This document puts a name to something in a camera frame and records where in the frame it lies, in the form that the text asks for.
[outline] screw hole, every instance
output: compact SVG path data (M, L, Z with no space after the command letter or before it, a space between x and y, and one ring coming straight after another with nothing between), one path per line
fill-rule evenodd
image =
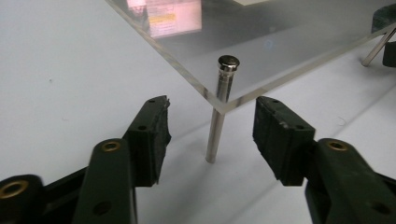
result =
M93 208L93 213L97 216L101 216L106 214L108 211L111 209L111 202L101 202L98 203L94 208Z
M379 203L379 202L368 202L367 205L375 210L377 213L380 213L382 215L389 215L390 209L389 207L387 207L386 205L384 205L383 203Z
M344 144L339 143L339 142L329 142L329 143L327 143L327 145L328 145L331 149L334 149L334 150L338 150L338 151L345 151L345 150L347 150L347 146L345 146Z
M0 199L12 198L19 195L27 189L29 182L26 180L17 180L4 185L0 188Z
M114 151L120 148L120 143L118 142L107 142L102 145L102 150L105 152Z

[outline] metal leg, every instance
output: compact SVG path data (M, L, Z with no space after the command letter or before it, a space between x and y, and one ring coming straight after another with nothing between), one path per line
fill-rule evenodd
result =
M369 63L373 60L373 58L378 54L378 52L384 48L385 44L392 38L392 36L396 33L396 28L388 31L379 41L378 44L372 49L372 51L367 55L367 57L361 62L361 65L367 67Z
M234 56L224 55L219 58L219 82L217 96L223 103L227 103L230 89L233 85L233 75L239 65ZM210 125L209 141L207 144L206 160L214 163L218 152L219 140L225 115L213 109L212 123Z

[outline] white table surface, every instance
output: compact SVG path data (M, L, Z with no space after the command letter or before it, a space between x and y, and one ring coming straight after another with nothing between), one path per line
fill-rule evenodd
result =
M254 102L228 114L206 163L211 105L105 1L1 1L0 30L0 179L75 172L165 94L173 138L160 185L137 189L140 223L310 223L304 188L282 187L252 141ZM375 41L267 96L395 178L396 70L360 65Z

